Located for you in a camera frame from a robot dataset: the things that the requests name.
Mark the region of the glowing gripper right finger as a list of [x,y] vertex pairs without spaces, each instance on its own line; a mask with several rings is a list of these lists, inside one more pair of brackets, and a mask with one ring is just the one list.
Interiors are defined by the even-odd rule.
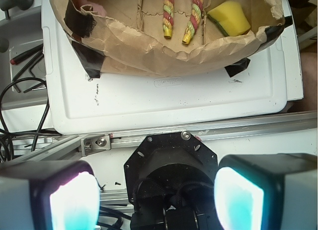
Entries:
[[318,158],[229,154],[219,163],[214,200],[225,230],[316,230]]

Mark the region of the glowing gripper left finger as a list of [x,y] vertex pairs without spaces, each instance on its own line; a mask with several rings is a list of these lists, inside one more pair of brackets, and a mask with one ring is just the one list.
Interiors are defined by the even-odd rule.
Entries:
[[2,230],[92,230],[99,207],[99,186],[86,161],[9,161],[0,165]]

